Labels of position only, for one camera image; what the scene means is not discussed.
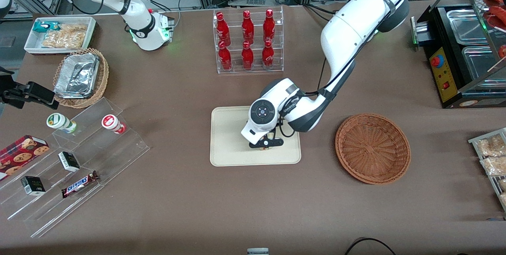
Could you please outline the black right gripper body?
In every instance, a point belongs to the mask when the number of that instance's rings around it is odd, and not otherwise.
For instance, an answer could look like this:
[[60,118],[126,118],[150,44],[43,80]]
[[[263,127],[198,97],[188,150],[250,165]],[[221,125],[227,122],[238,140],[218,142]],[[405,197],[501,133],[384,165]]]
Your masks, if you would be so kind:
[[11,74],[1,74],[0,95],[1,103],[22,109],[26,102],[30,102],[25,90],[29,84],[15,82]]

